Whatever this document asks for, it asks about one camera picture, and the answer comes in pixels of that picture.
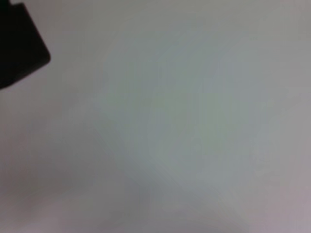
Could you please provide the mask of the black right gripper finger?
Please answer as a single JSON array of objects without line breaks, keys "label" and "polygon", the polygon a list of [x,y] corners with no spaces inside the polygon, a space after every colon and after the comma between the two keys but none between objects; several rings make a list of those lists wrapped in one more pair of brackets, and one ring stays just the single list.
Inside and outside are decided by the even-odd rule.
[{"label": "black right gripper finger", "polygon": [[24,3],[0,2],[0,87],[24,79],[51,60]]}]

